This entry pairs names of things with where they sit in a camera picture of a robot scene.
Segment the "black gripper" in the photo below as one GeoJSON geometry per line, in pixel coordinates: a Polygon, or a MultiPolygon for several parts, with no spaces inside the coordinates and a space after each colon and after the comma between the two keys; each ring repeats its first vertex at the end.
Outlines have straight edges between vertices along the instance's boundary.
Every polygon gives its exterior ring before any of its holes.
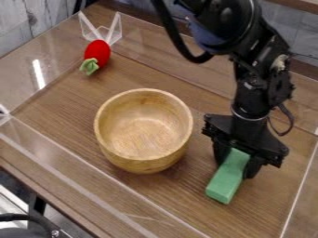
{"type": "Polygon", "coordinates": [[[212,140],[214,156],[222,165],[231,148],[247,153],[251,158],[244,167],[244,177],[253,179],[263,165],[281,167],[290,153],[287,146],[267,127],[269,114],[231,115],[207,113],[203,116],[202,133],[212,140]]]}

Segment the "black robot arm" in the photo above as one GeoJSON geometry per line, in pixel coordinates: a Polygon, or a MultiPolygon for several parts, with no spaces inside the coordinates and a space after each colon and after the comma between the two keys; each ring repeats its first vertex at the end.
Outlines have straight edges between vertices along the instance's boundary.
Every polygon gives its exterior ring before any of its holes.
{"type": "Polygon", "coordinates": [[[224,164],[231,149],[247,153],[242,176],[253,178],[261,167],[279,167],[289,155],[270,129],[270,112],[291,98],[290,46],[262,16],[257,0],[174,0],[184,10],[188,28],[202,55],[191,54],[163,0],[150,0],[170,40],[183,57],[204,63],[226,55],[234,63],[236,93],[228,115],[203,116],[203,134],[212,140],[216,163],[224,164]]]}

